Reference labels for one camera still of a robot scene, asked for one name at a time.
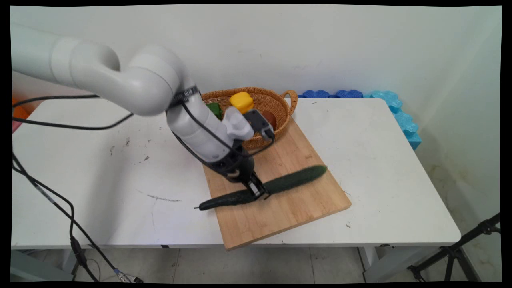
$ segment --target white table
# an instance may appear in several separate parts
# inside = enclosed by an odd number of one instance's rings
[[[104,126],[126,114],[103,99],[50,100],[29,119]],[[367,281],[378,281],[401,268],[397,263],[422,257],[420,246],[460,239],[383,100],[299,99],[293,118],[352,206],[253,246],[362,247]],[[107,131],[23,124],[13,134],[13,146],[33,177],[74,204],[77,221],[101,248],[223,243],[214,210],[193,209],[210,199],[202,165],[176,141],[164,115],[133,116]],[[69,220],[24,177],[13,172],[12,181],[11,248],[69,248]],[[80,243],[87,244],[75,231]],[[381,244],[409,247],[377,262],[371,248]]]

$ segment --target yellow bell pepper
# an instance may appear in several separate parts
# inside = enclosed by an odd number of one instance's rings
[[[239,92],[229,99],[231,105],[240,111],[240,113],[245,114],[247,111],[254,108],[254,102],[252,100],[251,95],[247,92]]]

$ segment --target light blue foam block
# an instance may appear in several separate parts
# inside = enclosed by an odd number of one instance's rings
[[[397,113],[403,105],[402,101],[398,100],[398,95],[391,91],[372,91],[365,98],[380,98],[386,101],[386,104],[388,104],[389,109],[393,113]]]
[[[416,148],[418,148],[418,146],[421,144],[421,138],[419,137],[418,133],[414,133],[411,137],[407,138],[407,141],[409,141],[409,144],[413,150],[416,150]]]
[[[393,116],[395,116],[398,125],[400,125],[400,128],[407,138],[413,136],[416,131],[418,131],[418,125],[413,123],[412,116],[404,113],[402,109],[400,109],[397,113],[393,113]]]
[[[389,109],[393,113],[398,125],[403,131],[403,134],[406,136],[407,141],[413,148],[416,150],[421,143],[421,138],[419,137],[418,125],[413,122],[413,118],[411,115],[402,111],[402,101],[398,99],[398,95],[391,91],[372,91],[371,93],[364,95],[364,98],[380,98],[386,101]]]

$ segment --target wooden cutting board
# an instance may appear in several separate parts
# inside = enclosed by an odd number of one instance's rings
[[[263,183],[324,162],[291,118],[288,130],[272,147],[254,157],[254,170]],[[211,197],[245,189],[206,166]],[[226,249],[232,250],[334,214],[352,203],[331,172],[300,187],[255,202],[215,208]]]

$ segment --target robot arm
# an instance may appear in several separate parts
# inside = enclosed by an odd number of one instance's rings
[[[264,190],[253,171],[252,157],[241,146],[254,134],[251,124],[234,107],[226,109],[219,121],[172,51],[147,45],[120,71],[119,59],[108,46],[11,23],[11,59],[14,71],[93,92],[134,114],[165,111],[167,124],[180,142],[210,168],[232,182],[242,182],[257,197]],[[179,105],[174,105],[174,98]],[[254,122],[268,124],[256,110],[247,114],[257,114],[260,118]]]
[[[164,112],[180,86],[193,86],[170,50],[143,48],[120,72],[110,47],[11,24],[12,70],[95,93],[130,112]]]

